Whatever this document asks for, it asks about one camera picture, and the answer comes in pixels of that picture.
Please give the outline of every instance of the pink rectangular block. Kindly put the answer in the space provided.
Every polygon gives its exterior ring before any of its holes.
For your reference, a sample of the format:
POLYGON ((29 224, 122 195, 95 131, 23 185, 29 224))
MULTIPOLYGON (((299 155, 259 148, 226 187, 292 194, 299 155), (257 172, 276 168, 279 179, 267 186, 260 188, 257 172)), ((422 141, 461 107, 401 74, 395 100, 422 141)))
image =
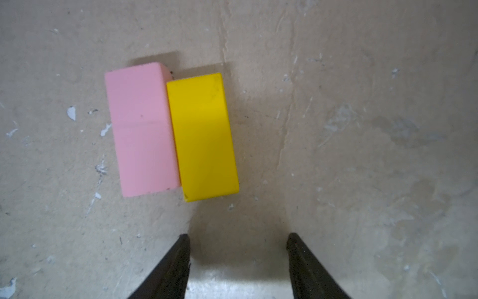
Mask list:
POLYGON ((181 186, 166 92, 171 80, 158 62, 105 74, 124 197, 181 186))

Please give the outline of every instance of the rectangular block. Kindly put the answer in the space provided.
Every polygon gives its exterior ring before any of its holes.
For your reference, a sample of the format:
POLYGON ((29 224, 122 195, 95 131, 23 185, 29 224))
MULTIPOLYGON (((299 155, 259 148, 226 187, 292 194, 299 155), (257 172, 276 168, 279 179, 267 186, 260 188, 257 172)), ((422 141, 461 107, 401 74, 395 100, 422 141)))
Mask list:
POLYGON ((105 74, 124 197, 181 186, 166 92, 171 79, 157 62, 105 74))
POLYGON ((239 192, 221 74, 167 83, 185 201, 239 192))

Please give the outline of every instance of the beige surface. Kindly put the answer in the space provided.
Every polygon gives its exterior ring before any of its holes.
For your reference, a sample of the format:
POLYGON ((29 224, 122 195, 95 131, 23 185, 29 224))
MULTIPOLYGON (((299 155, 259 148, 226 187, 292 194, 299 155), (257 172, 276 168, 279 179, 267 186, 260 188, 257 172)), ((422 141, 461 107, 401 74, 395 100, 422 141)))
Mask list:
POLYGON ((0 285, 126 298, 189 233, 188 298, 291 298, 297 232, 353 298, 476 298, 477 12, 473 0, 1 0, 0 285), (103 74, 154 59, 177 78, 223 73, 239 194, 122 198, 111 131, 99 135, 103 74))

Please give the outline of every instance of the yellow block's top face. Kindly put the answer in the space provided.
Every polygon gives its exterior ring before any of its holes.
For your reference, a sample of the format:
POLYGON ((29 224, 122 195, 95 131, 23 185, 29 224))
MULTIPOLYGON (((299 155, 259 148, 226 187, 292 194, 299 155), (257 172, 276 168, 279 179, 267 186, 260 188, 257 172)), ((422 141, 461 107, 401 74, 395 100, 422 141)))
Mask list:
POLYGON ((239 192, 221 74, 167 83, 185 201, 239 192))

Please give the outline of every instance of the yellow block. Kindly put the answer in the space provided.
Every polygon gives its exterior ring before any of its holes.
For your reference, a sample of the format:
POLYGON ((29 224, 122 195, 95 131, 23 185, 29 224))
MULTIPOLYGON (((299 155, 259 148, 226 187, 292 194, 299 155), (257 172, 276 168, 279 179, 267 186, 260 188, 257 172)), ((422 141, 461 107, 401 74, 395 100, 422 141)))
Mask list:
POLYGON ((239 192, 221 74, 167 83, 185 201, 239 192))

